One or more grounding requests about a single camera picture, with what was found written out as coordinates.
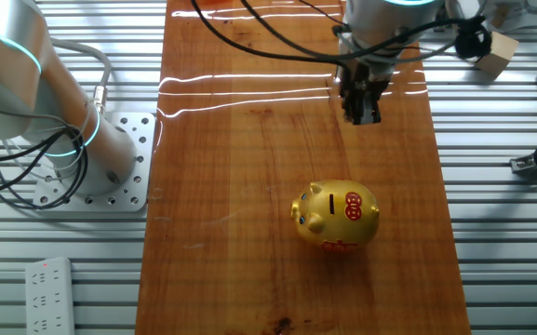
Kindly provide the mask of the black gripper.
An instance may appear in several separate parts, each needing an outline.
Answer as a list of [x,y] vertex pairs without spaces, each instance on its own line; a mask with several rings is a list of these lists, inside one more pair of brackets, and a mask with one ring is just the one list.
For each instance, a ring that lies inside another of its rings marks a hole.
[[339,68],[339,92],[344,118],[354,126],[366,123],[364,99],[369,95],[370,122],[381,123],[379,99],[388,88],[392,65],[377,61],[346,60]]

